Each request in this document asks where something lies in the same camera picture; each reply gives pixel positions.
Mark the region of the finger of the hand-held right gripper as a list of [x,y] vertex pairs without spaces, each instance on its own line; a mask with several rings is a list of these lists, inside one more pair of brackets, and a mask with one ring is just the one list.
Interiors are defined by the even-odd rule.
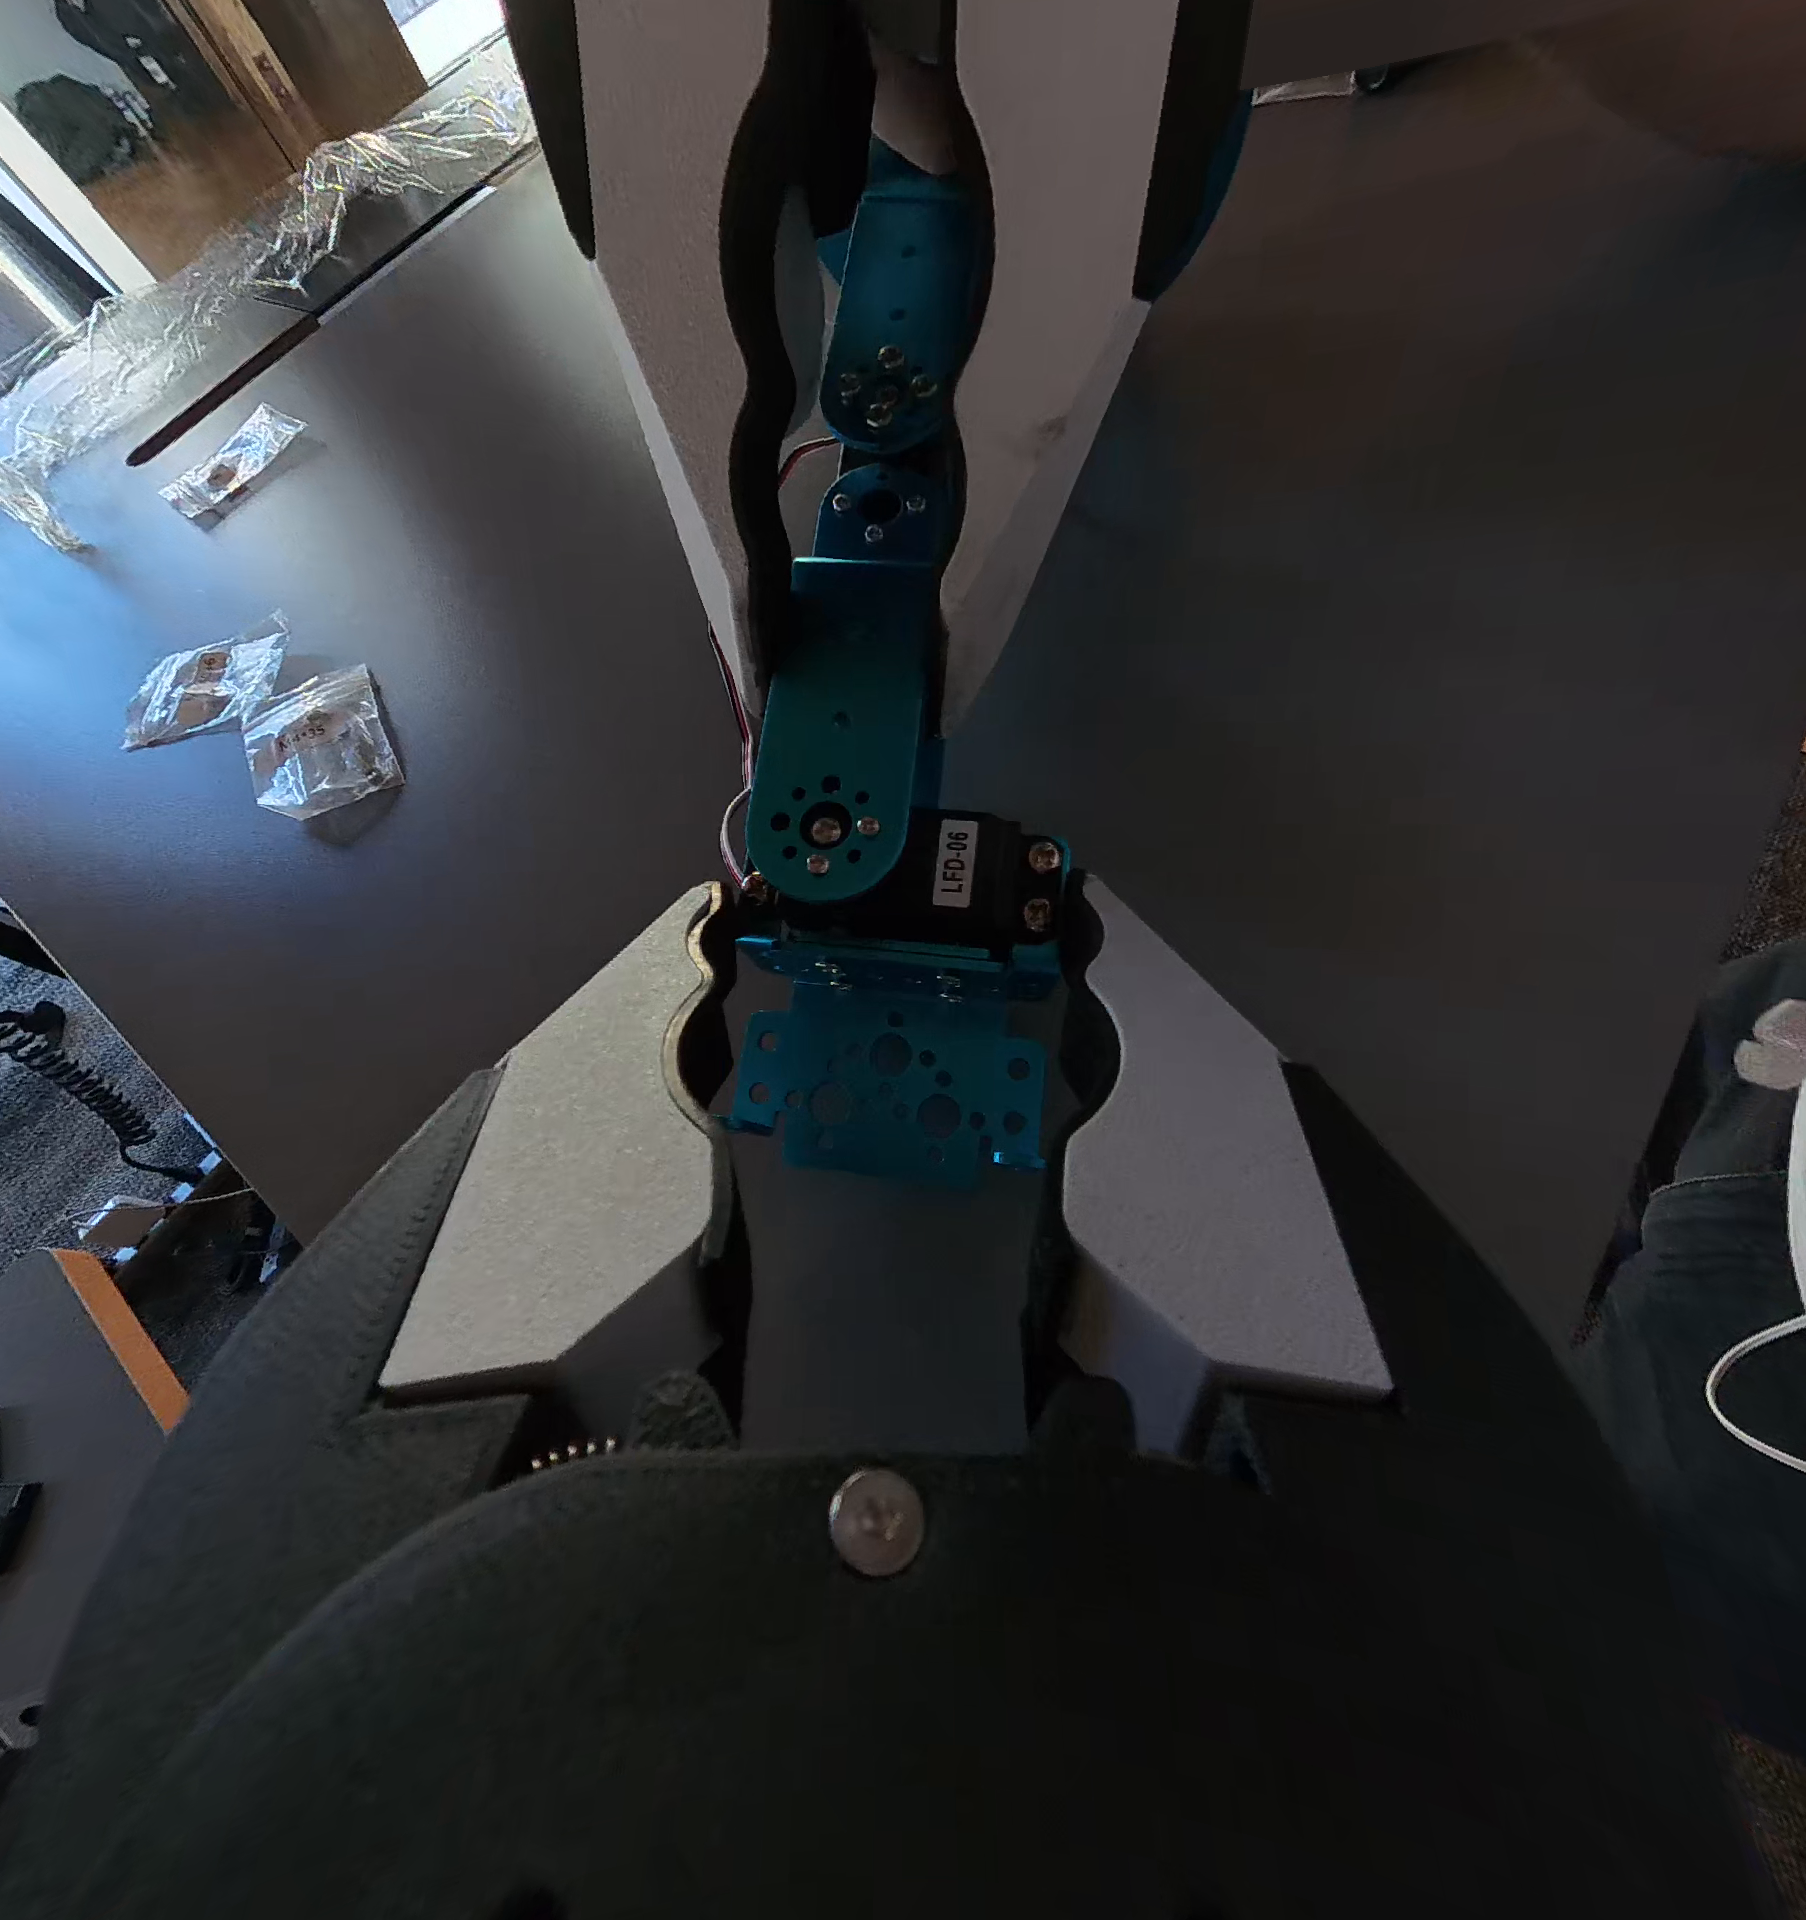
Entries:
[[792,613],[782,461],[817,398],[817,221],[858,197],[848,4],[577,4],[590,235],[620,357],[737,686]]
[[942,568],[958,726],[1031,601],[1148,300],[1130,295],[1176,4],[961,4],[992,276],[953,390],[966,509]]

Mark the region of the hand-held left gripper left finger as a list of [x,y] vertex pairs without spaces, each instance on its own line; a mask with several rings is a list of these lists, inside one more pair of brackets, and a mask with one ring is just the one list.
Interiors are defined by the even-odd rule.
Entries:
[[506,1053],[384,1400],[543,1397],[604,1444],[630,1439],[653,1380],[717,1353],[729,905],[724,882],[689,885]]

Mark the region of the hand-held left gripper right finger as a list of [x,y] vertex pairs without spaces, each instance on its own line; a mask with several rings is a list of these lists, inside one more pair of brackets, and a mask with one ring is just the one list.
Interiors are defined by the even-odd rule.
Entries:
[[1389,1408],[1397,1375],[1284,1053],[1096,875],[1059,903],[1031,1261],[1031,1422],[1113,1380],[1142,1453],[1238,1400]]

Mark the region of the blue toy robot arm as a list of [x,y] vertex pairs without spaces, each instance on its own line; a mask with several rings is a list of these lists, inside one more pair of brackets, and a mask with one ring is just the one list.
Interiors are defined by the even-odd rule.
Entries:
[[986,268],[977,192],[868,142],[817,254],[839,314],[817,410],[840,449],[748,804],[763,905],[737,945],[789,997],[750,1016],[729,1125],[789,1165],[977,1189],[1045,1170],[1070,851],[942,804],[939,589],[958,535],[953,378]]

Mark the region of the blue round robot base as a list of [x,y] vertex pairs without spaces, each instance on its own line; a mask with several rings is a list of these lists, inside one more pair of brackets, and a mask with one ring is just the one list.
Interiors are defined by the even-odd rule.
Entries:
[[1187,245],[1184,245],[1184,263],[1196,259],[1196,254],[1205,247],[1205,239],[1211,235],[1223,203],[1225,203],[1225,192],[1228,192],[1228,180],[1238,176],[1238,166],[1240,166],[1240,153],[1245,153],[1245,139],[1249,139],[1249,123],[1254,123],[1254,107],[1255,107],[1255,95],[1254,90],[1240,90],[1232,110],[1228,110],[1228,122],[1207,158],[1207,169],[1205,169],[1205,203],[1192,220],[1192,231],[1187,231]]

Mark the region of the grey desk orange edge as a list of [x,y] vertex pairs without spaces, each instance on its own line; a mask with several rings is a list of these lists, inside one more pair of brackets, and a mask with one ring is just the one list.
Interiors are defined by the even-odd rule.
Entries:
[[0,1697],[42,1692],[47,1715],[81,1604],[187,1408],[102,1261],[42,1248],[0,1273],[6,1478],[42,1483],[0,1575]]

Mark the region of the crumpled clear plastic wrap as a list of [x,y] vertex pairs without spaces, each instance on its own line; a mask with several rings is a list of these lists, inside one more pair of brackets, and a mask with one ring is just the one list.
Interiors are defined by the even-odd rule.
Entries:
[[53,474],[183,405],[251,318],[305,319],[537,147],[506,39],[461,61],[396,122],[321,142],[175,276],[95,300],[0,362],[0,511],[77,555]]

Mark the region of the small clear screw bag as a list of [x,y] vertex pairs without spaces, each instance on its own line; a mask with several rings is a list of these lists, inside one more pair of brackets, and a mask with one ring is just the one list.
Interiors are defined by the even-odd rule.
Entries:
[[125,708],[120,749],[136,753],[241,726],[277,694],[288,655],[288,612],[267,612],[236,636],[161,655]]
[[241,724],[253,804],[295,822],[396,793],[409,774],[365,665],[271,694]]
[[158,496],[194,523],[220,520],[305,439],[305,430],[305,418],[277,405],[256,405],[207,461],[170,479]]

